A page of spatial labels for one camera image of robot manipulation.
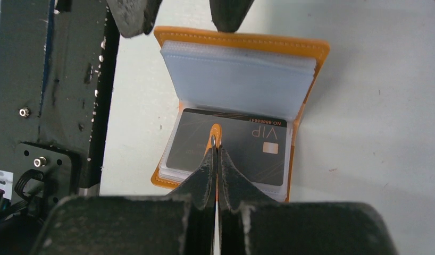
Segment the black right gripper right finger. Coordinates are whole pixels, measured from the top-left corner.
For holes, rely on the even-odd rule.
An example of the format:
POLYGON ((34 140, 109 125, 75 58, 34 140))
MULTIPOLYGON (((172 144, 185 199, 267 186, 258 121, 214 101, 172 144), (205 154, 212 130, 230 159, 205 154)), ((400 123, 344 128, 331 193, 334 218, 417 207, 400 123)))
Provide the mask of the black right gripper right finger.
POLYGON ((278 202, 217 153, 222 254, 397 254, 381 215, 363 202, 278 202))

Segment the orange leather card holder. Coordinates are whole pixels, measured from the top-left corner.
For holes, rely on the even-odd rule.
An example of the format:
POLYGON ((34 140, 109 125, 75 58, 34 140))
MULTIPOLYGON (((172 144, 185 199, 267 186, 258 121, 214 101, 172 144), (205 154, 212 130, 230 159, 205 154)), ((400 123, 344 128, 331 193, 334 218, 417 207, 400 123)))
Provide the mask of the orange leather card holder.
POLYGON ((184 109, 264 116, 287 122, 283 185, 252 183, 272 199, 288 201, 296 135, 308 96, 330 52, 329 43, 169 26, 156 27, 154 36, 179 100, 179 112, 151 182, 174 189, 186 179, 176 182, 160 175, 184 109))

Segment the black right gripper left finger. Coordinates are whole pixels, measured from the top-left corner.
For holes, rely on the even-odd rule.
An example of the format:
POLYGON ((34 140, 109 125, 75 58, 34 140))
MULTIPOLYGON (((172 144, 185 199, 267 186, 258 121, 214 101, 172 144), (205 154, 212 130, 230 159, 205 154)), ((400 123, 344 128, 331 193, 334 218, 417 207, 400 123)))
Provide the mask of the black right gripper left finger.
POLYGON ((167 195, 67 197, 31 254, 213 254, 217 150, 167 195))

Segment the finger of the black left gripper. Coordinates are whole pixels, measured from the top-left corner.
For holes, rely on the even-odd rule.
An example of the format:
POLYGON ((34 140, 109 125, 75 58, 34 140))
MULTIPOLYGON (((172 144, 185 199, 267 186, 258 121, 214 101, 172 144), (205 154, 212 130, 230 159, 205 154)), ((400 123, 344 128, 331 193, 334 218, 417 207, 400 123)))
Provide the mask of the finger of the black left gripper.
POLYGON ((236 32, 254 0, 209 0, 212 22, 217 31, 236 32))
POLYGON ((107 0, 120 35, 133 38, 153 30, 162 0, 107 0))

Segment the black VIP card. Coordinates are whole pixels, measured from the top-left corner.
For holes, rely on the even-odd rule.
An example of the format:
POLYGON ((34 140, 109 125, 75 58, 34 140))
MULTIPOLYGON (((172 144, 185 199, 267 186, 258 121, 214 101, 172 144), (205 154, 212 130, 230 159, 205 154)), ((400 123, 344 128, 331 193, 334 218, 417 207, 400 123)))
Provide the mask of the black VIP card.
POLYGON ((287 122, 278 118, 186 108, 160 166, 165 179, 181 182, 196 170, 214 124, 235 167, 250 181, 282 186, 286 166, 287 122))

